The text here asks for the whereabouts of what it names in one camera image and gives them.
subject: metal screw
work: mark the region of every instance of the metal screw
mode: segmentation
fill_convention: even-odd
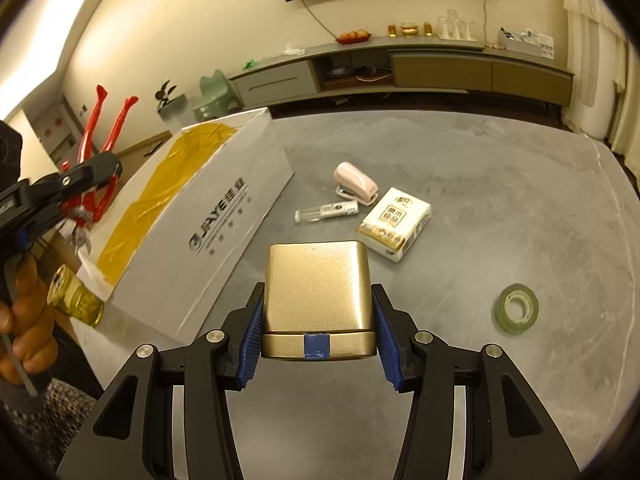
[[[149,357],[154,352],[154,348],[151,345],[140,345],[136,350],[138,357]]]
[[[207,341],[210,343],[219,343],[225,338],[225,333],[222,330],[212,330],[207,332]]]
[[[498,345],[487,345],[484,351],[489,357],[500,357],[502,355],[502,348]]]
[[[427,332],[426,330],[420,330],[420,332],[416,332],[414,337],[418,343],[428,344],[433,341],[433,334],[431,332]]]

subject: white box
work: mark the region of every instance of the white box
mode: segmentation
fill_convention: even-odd
[[[106,288],[110,305],[181,343],[194,340],[293,174],[270,121],[266,108],[209,121],[238,130],[173,197],[110,287],[94,262],[158,164],[189,128],[168,140],[127,183],[91,232],[91,256],[81,251],[85,270],[91,281]]]
[[[356,240],[399,262],[430,217],[431,205],[392,187],[357,227]]]
[[[498,31],[498,44],[511,50],[512,52],[521,52],[522,54],[529,54],[530,56],[542,57],[542,47],[540,42],[536,38],[530,38],[528,36],[521,37],[521,33],[507,32],[503,30]]]

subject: red pliers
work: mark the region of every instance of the red pliers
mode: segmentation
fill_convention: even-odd
[[[91,158],[91,140],[94,134],[95,125],[98,122],[98,118],[100,117],[100,111],[102,110],[102,103],[107,98],[107,91],[104,89],[102,85],[98,85],[95,88],[98,94],[98,100],[95,103],[94,109],[91,112],[91,116],[89,117],[89,121],[86,124],[86,128],[84,129],[84,134],[82,135],[82,140],[80,142],[80,149],[78,150],[78,163],[82,163],[87,159]],[[138,102],[138,98],[135,96],[128,97],[124,101],[124,105],[122,110],[118,114],[115,123],[113,123],[113,128],[109,133],[109,137],[107,141],[104,143],[104,146],[100,150],[102,152],[110,152],[113,149],[118,136],[120,135],[120,131],[122,129],[122,125],[124,124],[125,119],[127,118],[127,114],[131,107]],[[63,170],[68,170],[69,163],[65,162],[62,165]],[[84,226],[87,223],[95,223],[102,218],[102,215],[107,209],[109,205],[109,201],[113,196],[113,193],[116,188],[116,184],[118,183],[118,176],[114,175],[109,180],[107,185],[107,190],[104,193],[104,196],[100,200],[98,204],[95,203],[95,188],[87,191],[84,194],[80,194],[76,197],[73,197],[71,200],[63,203],[62,211],[65,215],[76,221],[76,228],[74,229],[74,239],[76,240],[76,249],[78,245],[87,245],[89,251],[91,251],[90,246],[88,244],[88,239],[86,238],[86,233],[84,232]]]

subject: pink stapler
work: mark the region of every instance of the pink stapler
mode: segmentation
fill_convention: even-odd
[[[339,184],[335,192],[342,198],[357,200],[362,205],[371,205],[378,199],[378,184],[353,164],[341,163],[335,168],[334,179]]]

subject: green tape roll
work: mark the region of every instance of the green tape roll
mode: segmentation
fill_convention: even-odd
[[[507,314],[507,305],[513,300],[520,300],[524,305],[524,317],[512,319]],[[495,302],[495,320],[501,329],[509,334],[518,335],[528,330],[538,319],[538,298],[526,285],[514,283],[505,288]]]

